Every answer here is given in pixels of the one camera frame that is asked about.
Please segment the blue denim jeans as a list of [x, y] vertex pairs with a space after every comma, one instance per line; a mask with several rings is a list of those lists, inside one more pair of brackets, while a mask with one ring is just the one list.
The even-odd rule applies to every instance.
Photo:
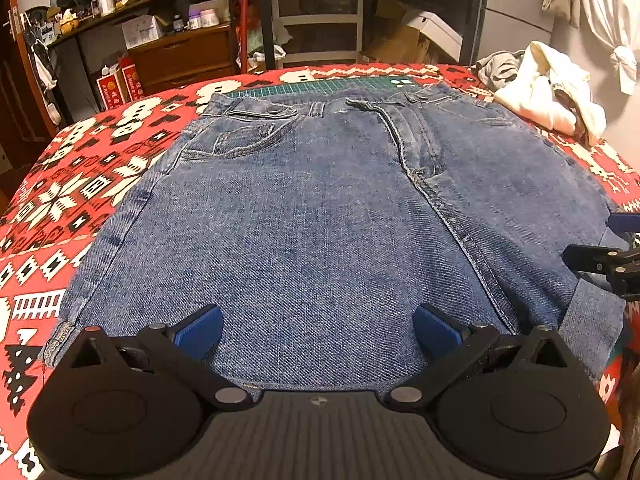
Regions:
[[593, 176], [505, 107], [446, 84], [214, 96], [81, 260], [42, 357], [206, 304], [208, 364], [262, 389], [383, 391], [424, 365], [431, 304], [507, 335], [555, 328], [592, 377], [625, 304], [562, 261], [618, 246]]

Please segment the cream white garment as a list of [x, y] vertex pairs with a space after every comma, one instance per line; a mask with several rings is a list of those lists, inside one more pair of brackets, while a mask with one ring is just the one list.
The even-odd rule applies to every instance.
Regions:
[[515, 78], [495, 100], [521, 118], [549, 131], [596, 145], [606, 129], [605, 111], [593, 102], [590, 73], [566, 54], [539, 41], [525, 49]]

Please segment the red patterned bed cover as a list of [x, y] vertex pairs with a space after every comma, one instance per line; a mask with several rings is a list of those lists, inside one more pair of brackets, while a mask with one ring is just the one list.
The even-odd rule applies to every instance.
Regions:
[[321, 79], [408, 77], [444, 82], [487, 100], [463, 67], [331, 65], [228, 76], [167, 90], [63, 129], [32, 168], [1, 220], [1, 474], [39, 479], [26, 415], [48, 378], [38, 351], [65, 289], [104, 221], [180, 130], [215, 94]]

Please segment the grey crumpled garment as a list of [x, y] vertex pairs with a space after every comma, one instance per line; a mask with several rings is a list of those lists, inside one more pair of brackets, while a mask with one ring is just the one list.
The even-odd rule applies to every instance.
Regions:
[[491, 53], [478, 60], [472, 66], [472, 71], [488, 90], [495, 92], [518, 76], [524, 53], [524, 50]]

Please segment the white tied curtain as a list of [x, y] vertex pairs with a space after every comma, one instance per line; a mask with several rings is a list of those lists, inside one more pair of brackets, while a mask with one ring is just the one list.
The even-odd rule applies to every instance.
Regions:
[[541, 9], [573, 27], [585, 18], [593, 36], [610, 51], [620, 92], [631, 96], [638, 82], [639, 0], [542, 0]]

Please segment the grey refrigerator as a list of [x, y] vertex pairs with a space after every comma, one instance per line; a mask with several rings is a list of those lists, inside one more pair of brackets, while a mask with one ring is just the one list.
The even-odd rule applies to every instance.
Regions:
[[554, 17], [541, 6], [542, 0], [482, 0], [483, 24], [476, 57], [524, 50], [532, 41], [548, 44]]

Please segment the right red white carton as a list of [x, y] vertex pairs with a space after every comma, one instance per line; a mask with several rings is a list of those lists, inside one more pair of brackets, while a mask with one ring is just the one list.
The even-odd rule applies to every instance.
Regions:
[[124, 78], [125, 86], [129, 94], [131, 101], [142, 100], [144, 98], [144, 91], [140, 76], [137, 71], [137, 67], [134, 65], [134, 61], [129, 56], [124, 56], [119, 60], [120, 71], [122, 72], [122, 78]]

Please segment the red white carton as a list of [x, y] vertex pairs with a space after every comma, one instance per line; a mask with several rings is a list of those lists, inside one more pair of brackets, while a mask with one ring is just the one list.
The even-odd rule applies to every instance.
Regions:
[[134, 65], [134, 61], [129, 56], [124, 56], [119, 60], [120, 71], [122, 72], [122, 78], [124, 78], [125, 86], [129, 94], [131, 101], [142, 100], [144, 98], [144, 91], [140, 76], [137, 71], [137, 67]]
[[114, 110], [130, 101], [126, 82], [118, 64], [104, 65], [96, 84], [107, 110]]

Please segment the left red white carton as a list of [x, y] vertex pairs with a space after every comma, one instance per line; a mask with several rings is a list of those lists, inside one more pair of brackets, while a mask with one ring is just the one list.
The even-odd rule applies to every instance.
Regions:
[[104, 65], [96, 84], [107, 110], [114, 110], [130, 101], [126, 82], [118, 64]]

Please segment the white open shoe box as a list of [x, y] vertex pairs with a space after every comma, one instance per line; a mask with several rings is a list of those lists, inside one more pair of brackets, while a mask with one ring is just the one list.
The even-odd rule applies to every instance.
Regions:
[[402, 24], [416, 29], [450, 58], [460, 61], [462, 36], [436, 13], [408, 9]]

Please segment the brown wooden door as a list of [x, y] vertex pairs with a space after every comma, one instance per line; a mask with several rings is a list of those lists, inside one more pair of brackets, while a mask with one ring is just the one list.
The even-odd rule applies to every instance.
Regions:
[[17, 0], [1, 0], [1, 157], [32, 164], [58, 132], [32, 68]]

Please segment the green cutting mat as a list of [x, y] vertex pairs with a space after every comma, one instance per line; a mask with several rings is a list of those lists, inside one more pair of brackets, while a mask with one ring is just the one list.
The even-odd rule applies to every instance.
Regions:
[[367, 77], [367, 78], [338, 78], [321, 79], [305, 82], [286, 82], [277, 86], [236, 90], [227, 93], [230, 98], [252, 96], [266, 98], [267, 96], [296, 96], [305, 92], [320, 93], [328, 96], [337, 91], [363, 89], [368, 91], [387, 91], [392, 89], [419, 88], [420, 84], [408, 77]]

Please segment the brown wooden drawer cabinet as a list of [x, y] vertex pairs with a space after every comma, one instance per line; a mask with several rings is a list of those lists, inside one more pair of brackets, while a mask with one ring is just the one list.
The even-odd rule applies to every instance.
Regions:
[[130, 49], [147, 96], [233, 75], [235, 69], [234, 33], [228, 24], [186, 30]]

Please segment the white cardboard box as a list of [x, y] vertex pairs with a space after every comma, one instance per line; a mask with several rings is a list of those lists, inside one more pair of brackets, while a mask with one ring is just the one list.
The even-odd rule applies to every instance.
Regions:
[[154, 15], [141, 15], [120, 25], [128, 50], [159, 40], [164, 36], [162, 24]]

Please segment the white plastic drawer unit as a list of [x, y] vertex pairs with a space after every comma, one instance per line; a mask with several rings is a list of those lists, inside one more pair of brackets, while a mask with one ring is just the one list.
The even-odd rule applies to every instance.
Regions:
[[363, 0], [271, 0], [276, 66], [357, 63]]

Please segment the white pump bottle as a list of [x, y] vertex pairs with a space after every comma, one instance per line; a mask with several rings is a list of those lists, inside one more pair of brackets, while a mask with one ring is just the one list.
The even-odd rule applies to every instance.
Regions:
[[115, 11], [115, 0], [98, 0], [98, 9], [101, 16], [107, 16]]

